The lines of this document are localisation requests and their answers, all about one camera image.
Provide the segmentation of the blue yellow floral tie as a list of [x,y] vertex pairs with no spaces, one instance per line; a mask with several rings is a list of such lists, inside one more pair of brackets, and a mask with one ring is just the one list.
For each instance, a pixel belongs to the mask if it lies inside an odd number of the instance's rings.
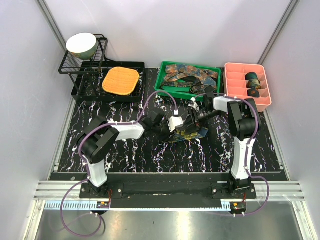
[[192,132],[192,133],[186,133],[186,131],[177,130],[175,134],[168,140],[169,143],[177,143],[177,142],[183,142],[183,141],[191,141],[194,139],[202,139],[205,138],[208,129],[205,127],[201,127],[200,129]]

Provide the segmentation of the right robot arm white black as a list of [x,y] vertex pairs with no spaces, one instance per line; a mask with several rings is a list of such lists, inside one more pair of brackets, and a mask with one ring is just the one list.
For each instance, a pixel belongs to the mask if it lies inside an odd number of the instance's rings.
[[191,98],[187,118],[180,134],[192,137],[200,134],[204,123],[221,112],[228,115],[229,132],[234,138],[233,164],[227,182],[227,192],[232,198],[239,198],[251,188],[249,169],[251,153],[256,140],[261,119],[255,100],[241,99],[215,93],[203,93],[203,105],[197,104],[198,96]]

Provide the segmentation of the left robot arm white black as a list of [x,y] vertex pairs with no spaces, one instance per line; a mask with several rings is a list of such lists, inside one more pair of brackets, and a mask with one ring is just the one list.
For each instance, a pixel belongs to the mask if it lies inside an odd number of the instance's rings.
[[94,119],[77,140],[78,155],[86,163],[90,192],[97,198],[108,193],[105,158],[116,142],[138,140],[148,135],[166,141],[175,133],[173,118],[168,119],[163,114],[139,117],[129,122]]

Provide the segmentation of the dark patterned tie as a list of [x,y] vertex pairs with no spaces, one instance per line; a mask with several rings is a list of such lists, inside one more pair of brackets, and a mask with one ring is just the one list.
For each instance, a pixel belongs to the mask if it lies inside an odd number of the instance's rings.
[[160,84],[162,90],[167,92],[188,93],[193,95],[200,95],[205,93],[205,89],[212,86],[216,89],[217,78],[209,78],[209,82],[203,84],[198,78],[193,76],[187,76],[177,81],[163,81]]

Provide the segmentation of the green plastic bin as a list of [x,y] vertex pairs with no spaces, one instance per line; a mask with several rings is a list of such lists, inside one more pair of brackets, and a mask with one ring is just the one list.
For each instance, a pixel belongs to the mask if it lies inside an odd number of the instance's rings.
[[[163,89],[161,89],[160,84],[163,82],[163,79],[166,75],[166,72],[165,72],[166,66],[167,65],[174,65],[174,64],[191,65],[191,66],[195,66],[197,68],[209,69],[209,70],[218,72],[218,79],[216,81],[216,89],[214,90],[214,88],[213,88],[213,92],[217,93],[217,94],[219,94],[221,92],[221,79],[222,79],[222,69],[221,68],[212,67],[212,66],[202,66],[202,65],[196,65],[196,64],[189,64],[189,63],[181,63],[181,62],[172,62],[172,61],[163,61],[162,62],[160,69],[159,69],[157,80],[154,85],[154,89],[156,91],[163,90]],[[174,91],[169,91],[168,93],[170,93],[176,99],[183,99],[183,100],[190,100],[191,98],[198,96],[198,95],[194,95],[194,94],[190,94],[190,93],[182,93],[182,92],[174,92]]]

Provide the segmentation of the orange teal patterned tie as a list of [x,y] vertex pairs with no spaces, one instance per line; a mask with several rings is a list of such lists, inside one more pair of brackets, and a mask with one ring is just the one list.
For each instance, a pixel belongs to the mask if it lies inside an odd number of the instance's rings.
[[[178,87],[178,84],[192,87],[197,85],[216,87],[219,73],[210,69],[198,68],[187,64],[169,64],[165,66],[165,76],[162,86]],[[179,80],[194,77],[193,82],[179,82]]]

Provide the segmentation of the orange woven square mat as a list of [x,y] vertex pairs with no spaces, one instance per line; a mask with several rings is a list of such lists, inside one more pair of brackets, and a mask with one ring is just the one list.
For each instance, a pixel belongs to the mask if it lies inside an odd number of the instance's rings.
[[139,79],[140,75],[137,70],[113,67],[106,74],[102,82],[102,89],[106,93],[128,96],[135,90]]

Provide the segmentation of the pink divided organizer box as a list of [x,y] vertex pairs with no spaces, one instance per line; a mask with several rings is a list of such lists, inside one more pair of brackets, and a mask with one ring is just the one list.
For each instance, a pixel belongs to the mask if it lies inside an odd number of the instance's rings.
[[[249,72],[255,72],[258,75],[258,80],[261,83],[261,89],[257,89],[260,94],[259,98],[247,95],[249,88],[245,75]],[[263,112],[272,104],[266,71],[259,64],[227,62],[224,65],[224,92],[230,97],[254,99],[259,112]]]

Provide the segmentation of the rolled black orange tie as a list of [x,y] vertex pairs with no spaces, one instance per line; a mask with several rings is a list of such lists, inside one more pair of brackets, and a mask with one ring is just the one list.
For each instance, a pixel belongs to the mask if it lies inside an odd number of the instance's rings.
[[259,98],[260,97],[259,90],[256,88],[250,88],[247,90],[247,96],[253,97],[253,98]]

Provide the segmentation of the rolled dark green tie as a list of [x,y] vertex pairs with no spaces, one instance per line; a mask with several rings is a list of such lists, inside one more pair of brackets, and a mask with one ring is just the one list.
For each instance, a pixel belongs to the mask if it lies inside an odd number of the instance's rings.
[[258,75],[255,72],[249,72],[245,75],[247,81],[259,80]]

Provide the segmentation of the white green ceramic bowl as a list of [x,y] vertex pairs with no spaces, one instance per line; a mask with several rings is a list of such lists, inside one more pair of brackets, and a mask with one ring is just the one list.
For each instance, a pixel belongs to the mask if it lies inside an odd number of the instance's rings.
[[91,33],[79,33],[68,39],[66,49],[80,60],[89,60],[98,49],[98,41]]

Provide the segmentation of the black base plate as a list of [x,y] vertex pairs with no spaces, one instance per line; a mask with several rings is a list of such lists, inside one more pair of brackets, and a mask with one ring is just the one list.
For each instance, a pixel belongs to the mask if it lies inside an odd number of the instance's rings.
[[229,175],[205,173],[111,173],[101,187],[82,183],[81,199],[111,198],[114,210],[229,211],[230,202],[256,200],[254,185],[230,192]]

